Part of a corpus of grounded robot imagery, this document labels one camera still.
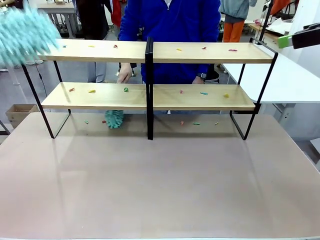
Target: green object on table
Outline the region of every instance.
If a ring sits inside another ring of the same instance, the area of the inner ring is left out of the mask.
[[[284,49],[286,47],[290,47],[292,44],[291,44],[291,41],[289,40],[289,38],[292,37],[291,35],[288,35],[288,36],[281,36],[278,38],[278,47],[280,49]]]

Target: orange pants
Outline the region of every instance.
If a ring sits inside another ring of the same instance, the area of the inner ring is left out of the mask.
[[[223,42],[238,43],[240,41],[245,21],[224,23]]]

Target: blue object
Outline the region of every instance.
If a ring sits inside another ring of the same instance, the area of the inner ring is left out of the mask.
[[[142,26],[143,41],[152,37],[155,42],[214,43],[219,35],[219,6],[220,0],[173,0],[170,7],[164,0],[129,0],[121,20],[119,39],[136,41],[139,26]],[[191,84],[198,73],[207,71],[207,64],[156,63],[154,83]],[[141,74],[145,82],[144,64]]]
[[[104,114],[106,124],[111,129],[120,128],[124,122],[124,111],[121,110],[108,110]]]
[[[221,0],[220,12],[234,18],[247,19],[249,6],[255,7],[258,0]]]
[[[58,48],[60,34],[46,13],[30,8],[11,7],[0,14],[0,63],[6,66],[37,60],[37,53],[50,53],[49,45]]]

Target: blue hoodie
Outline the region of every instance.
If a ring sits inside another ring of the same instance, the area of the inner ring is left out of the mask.
[[[136,41],[143,27],[143,41],[214,43],[219,34],[220,0],[129,0],[121,20],[119,40]],[[207,64],[155,63],[155,84],[191,84]],[[146,81],[144,64],[142,79]]]

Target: wooden shelf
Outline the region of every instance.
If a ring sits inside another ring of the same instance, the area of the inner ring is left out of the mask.
[[[153,45],[154,63],[269,64],[272,59],[252,43],[155,42]]]
[[[157,110],[250,111],[255,108],[238,85],[177,85],[153,87],[153,108]],[[146,110],[144,84],[60,83],[41,103],[45,109]]]
[[[41,103],[46,109],[145,110],[144,84],[60,83]]]
[[[147,43],[143,41],[101,41],[58,39],[60,49],[38,55],[42,60],[144,63]]]
[[[153,108],[155,111],[251,111],[255,105],[239,85],[159,84],[153,87]]]
[[[144,63],[144,41],[58,39],[60,49],[39,55],[42,60]],[[272,57],[252,43],[155,42],[154,63],[268,64]]]

